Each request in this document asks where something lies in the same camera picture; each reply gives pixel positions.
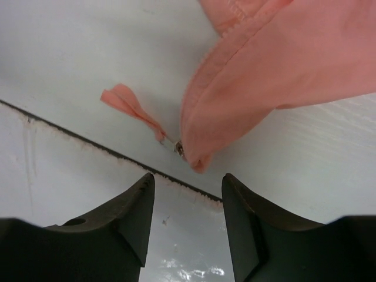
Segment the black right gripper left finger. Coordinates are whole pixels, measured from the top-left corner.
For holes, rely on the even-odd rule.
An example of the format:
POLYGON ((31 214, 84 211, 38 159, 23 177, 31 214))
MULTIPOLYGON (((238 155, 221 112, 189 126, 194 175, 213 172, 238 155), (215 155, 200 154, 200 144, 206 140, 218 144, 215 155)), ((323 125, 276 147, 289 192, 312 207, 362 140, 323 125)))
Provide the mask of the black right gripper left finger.
POLYGON ((146 264, 155 179, 63 225, 1 219, 2 281, 138 281, 146 264))

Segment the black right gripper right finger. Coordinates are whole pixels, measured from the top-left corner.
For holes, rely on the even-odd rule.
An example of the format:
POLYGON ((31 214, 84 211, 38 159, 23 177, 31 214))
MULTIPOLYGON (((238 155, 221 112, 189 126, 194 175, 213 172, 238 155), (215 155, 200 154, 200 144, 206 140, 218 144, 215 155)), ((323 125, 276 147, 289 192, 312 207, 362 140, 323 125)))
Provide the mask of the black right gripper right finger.
POLYGON ((374 281, 375 217, 321 224, 272 203, 231 174, 221 184, 236 281, 374 281))

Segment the metal zipper pull pink tab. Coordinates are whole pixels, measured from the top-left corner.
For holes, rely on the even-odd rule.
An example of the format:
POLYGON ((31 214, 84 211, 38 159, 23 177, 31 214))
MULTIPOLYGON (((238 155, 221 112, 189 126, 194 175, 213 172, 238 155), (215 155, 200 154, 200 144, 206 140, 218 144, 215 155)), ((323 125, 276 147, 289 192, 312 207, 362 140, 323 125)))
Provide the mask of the metal zipper pull pink tab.
POLYGON ((140 120, 155 134, 156 140, 165 148, 184 159, 182 142, 171 140, 162 126, 153 119, 139 103, 133 91, 124 84, 117 84, 112 89, 104 90, 100 100, 108 106, 140 120))

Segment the salmon pink hooded jacket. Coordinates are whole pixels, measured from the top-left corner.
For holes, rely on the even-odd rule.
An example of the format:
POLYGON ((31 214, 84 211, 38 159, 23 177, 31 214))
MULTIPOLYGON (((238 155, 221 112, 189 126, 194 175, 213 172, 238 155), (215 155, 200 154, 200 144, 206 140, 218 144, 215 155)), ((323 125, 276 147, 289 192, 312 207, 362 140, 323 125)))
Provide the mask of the salmon pink hooded jacket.
POLYGON ((201 1, 220 38, 183 97, 186 161, 211 158, 276 109, 375 92, 374 1, 201 1))

